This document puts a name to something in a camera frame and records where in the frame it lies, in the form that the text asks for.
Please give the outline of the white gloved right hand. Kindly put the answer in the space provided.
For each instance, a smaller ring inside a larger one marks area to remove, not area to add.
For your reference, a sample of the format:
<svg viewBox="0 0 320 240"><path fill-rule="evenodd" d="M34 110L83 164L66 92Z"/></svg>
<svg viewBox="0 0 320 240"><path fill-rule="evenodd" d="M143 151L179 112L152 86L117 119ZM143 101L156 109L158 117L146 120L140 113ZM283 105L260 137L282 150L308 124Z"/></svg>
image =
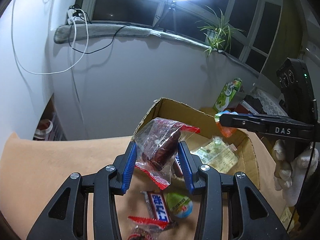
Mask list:
<svg viewBox="0 0 320 240"><path fill-rule="evenodd" d="M272 148L272 158L276 162L274 171L274 187L281 191L289 207L297 204L303 182L307 182L319 164L318 150L309 146L292 162L286 161L285 142L277 140Z"/></svg>

